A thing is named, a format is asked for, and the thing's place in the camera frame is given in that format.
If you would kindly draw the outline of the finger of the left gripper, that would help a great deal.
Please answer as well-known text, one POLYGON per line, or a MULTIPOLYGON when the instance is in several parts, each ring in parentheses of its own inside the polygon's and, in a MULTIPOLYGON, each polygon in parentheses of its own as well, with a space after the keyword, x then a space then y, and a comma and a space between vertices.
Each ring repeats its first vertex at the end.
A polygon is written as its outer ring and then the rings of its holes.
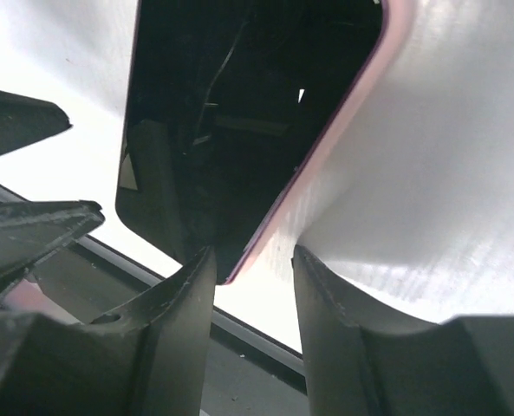
POLYGON ((93 201, 0 203, 0 298, 104 220, 93 201))
POLYGON ((56 104, 0 90, 0 156, 70 128, 56 104))

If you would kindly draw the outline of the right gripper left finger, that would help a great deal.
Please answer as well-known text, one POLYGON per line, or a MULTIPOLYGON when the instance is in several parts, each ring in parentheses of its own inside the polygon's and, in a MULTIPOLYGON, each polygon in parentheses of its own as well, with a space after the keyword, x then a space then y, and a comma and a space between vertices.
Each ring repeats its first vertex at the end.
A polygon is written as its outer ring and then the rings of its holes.
POLYGON ((216 285, 212 249, 88 324, 0 311, 0 415, 196 415, 216 285))

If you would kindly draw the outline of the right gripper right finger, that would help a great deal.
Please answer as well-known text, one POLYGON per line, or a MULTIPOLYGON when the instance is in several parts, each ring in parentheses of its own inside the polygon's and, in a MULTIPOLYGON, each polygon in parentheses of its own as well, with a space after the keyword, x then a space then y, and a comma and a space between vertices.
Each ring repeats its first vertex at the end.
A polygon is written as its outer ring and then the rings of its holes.
POLYGON ((314 415, 514 415, 514 315, 435 324, 338 277, 308 249, 292 258, 314 415))

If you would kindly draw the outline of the purple smartphone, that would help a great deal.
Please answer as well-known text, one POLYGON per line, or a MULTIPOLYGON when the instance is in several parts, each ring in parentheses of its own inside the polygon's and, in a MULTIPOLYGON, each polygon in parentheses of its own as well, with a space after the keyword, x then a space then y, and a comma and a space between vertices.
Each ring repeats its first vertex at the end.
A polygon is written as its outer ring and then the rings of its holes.
POLYGON ((140 4, 115 208, 228 283, 367 62, 379 1, 140 4))

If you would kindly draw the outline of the pink phone case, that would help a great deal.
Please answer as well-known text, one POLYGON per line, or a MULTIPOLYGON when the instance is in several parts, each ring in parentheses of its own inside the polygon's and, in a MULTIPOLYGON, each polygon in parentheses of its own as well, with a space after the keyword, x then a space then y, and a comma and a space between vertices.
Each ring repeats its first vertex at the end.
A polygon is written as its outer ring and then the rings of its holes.
POLYGON ((417 6, 416 1, 381 1, 372 7, 381 18, 379 25, 354 26, 349 38, 339 42, 329 38, 329 48, 352 59, 351 78, 346 80, 344 89, 334 98, 333 107, 322 105, 325 93, 316 88, 305 88, 303 103, 315 105, 328 118, 321 124, 321 129, 313 133, 311 146, 304 158, 290 166, 290 180, 278 193, 235 265, 228 268, 224 262, 218 263, 217 284, 230 284, 248 272, 290 214, 302 209, 320 211, 325 206, 325 196, 314 192, 311 200, 306 202, 305 193, 318 184, 331 155, 341 151, 342 136, 409 37, 417 6))

